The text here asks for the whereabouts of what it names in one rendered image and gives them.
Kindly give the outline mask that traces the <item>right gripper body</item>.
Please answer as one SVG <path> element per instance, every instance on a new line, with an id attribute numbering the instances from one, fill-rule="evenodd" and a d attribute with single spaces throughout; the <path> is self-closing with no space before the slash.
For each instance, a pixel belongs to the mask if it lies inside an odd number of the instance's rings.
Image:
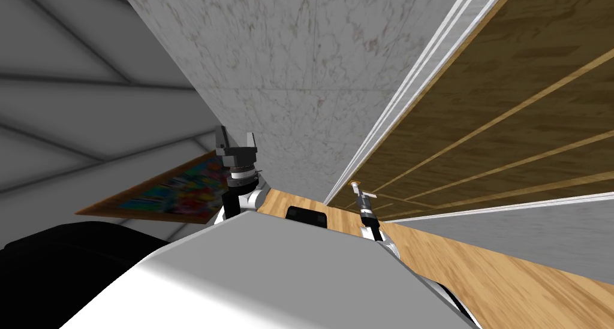
<path id="1" fill-rule="evenodd" d="M 373 214 L 371 199 L 377 198 L 372 193 L 360 192 L 357 196 L 357 206 L 360 209 L 361 214 Z"/>

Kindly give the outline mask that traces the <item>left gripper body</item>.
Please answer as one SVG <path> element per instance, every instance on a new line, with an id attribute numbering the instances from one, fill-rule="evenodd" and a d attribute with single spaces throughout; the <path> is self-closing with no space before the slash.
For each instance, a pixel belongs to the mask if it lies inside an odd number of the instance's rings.
<path id="1" fill-rule="evenodd" d="M 216 148 L 216 155 L 221 157 L 225 167 L 246 168 L 256 163 L 257 151 L 256 147 L 226 147 Z"/>

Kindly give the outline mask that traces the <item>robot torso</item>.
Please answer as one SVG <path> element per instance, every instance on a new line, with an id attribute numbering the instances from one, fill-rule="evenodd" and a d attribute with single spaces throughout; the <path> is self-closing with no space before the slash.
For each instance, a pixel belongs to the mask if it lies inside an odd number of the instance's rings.
<path id="1" fill-rule="evenodd" d="M 259 212 L 139 261 L 61 329 L 481 329 L 384 243 Z"/>

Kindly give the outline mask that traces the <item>colourful picture in brown frame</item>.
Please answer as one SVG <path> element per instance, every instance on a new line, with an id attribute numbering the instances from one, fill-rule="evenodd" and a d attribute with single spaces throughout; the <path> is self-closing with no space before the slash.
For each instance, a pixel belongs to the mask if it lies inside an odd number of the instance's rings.
<path id="1" fill-rule="evenodd" d="M 79 210 L 80 216 L 206 224 L 222 207 L 230 170 L 215 152 Z"/>

